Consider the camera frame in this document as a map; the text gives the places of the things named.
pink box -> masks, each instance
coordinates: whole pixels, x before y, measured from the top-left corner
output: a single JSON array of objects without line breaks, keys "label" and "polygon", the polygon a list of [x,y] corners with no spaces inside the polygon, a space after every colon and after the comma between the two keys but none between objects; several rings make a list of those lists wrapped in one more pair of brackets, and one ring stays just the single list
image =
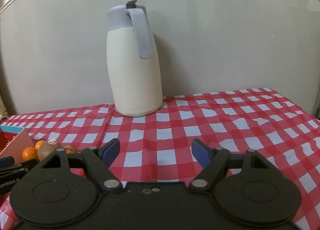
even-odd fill
[{"label": "pink box", "polygon": [[12,156],[15,164],[21,163],[23,150],[34,146],[24,127],[0,125],[0,158]]}]

gray lid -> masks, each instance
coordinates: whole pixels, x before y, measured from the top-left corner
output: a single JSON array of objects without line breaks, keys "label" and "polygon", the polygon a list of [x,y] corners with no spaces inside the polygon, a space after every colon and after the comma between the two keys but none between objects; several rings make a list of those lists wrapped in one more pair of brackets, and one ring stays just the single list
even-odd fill
[{"label": "gray lid", "polygon": [[153,50],[146,8],[143,5],[136,5],[136,2],[137,0],[130,0],[127,4],[117,5],[109,10],[108,31],[133,27],[139,56],[142,59],[149,59],[153,55]]}]

wall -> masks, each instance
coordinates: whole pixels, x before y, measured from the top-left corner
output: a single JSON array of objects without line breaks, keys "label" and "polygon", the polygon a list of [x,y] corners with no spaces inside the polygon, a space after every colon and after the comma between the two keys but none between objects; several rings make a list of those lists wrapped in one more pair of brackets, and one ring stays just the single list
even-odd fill
[{"label": "wall", "polygon": [[[127,1],[16,0],[3,11],[1,60],[12,110],[112,102],[107,12]],[[138,3],[155,35],[164,95],[271,87],[312,111],[320,81],[320,1]]]}]

tablecloth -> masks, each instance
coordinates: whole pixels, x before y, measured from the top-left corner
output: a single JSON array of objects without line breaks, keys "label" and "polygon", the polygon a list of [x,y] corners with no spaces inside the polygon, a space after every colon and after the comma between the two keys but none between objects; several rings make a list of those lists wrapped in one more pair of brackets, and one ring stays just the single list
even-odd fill
[{"label": "tablecloth", "polygon": [[[194,138],[236,153],[255,149],[299,187],[295,222],[303,230],[320,226],[320,121],[269,88],[165,97],[157,112],[144,117],[124,117],[114,104],[102,104],[14,115],[3,124],[78,150],[119,138],[110,170],[121,181],[188,184],[201,171],[190,150]],[[16,218],[8,194],[0,204],[0,227],[10,229]]]}]

silver bolt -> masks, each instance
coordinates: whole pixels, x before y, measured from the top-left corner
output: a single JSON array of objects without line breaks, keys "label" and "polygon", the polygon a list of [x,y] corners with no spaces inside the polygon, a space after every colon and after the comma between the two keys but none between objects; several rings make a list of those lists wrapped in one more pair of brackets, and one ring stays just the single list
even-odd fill
[{"label": "silver bolt", "polygon": [[144,194],[150,194],[150,193],[151,193],[151,189],[145,188],[145,189],[142,190],[142,192],[143,192]]},{"label": "silver bolt", "polygon": [[158,188],[158,187],[153,187],[151,190],[152,190],[153,192],[159,192],[161,189]]},{"label": "silver bolt", "polygon": [[120,182],[116,179],[109,179],[103,183],[107,188],[114,188],[120,185]]},{"label": "silver bolt", "polygon": [[208,182],[204,179],[195,179],[194,181],[191,182],[191,184],[194,187],[205,187],[207,186]]}]

